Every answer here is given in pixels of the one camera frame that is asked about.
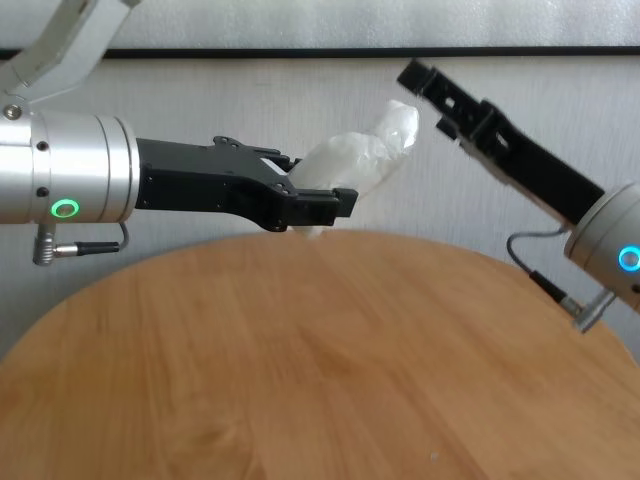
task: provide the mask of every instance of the wood grain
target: wood grain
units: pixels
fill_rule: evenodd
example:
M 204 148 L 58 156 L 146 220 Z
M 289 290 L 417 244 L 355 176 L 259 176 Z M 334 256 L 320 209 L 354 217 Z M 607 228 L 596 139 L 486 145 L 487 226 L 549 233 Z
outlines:
M 332 232 L 155 258 L 0 365 L 5 479 L 637 479 L 640 375 L 519 271 Z

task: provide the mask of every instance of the crumpled plastic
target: crumpled plastic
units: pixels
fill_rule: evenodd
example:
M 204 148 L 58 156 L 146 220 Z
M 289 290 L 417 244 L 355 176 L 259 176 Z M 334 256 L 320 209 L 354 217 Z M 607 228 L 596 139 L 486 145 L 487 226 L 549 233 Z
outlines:
M 416 143 L 418 124 L 415 107 L 390 100 L 367 133 L 348 132 L 325 140 L 289 172 L 289 179 L 296 188 L 353 188 L 359 201 L 404 163 Z M 294 229 L 314 236 L 323 227 Z

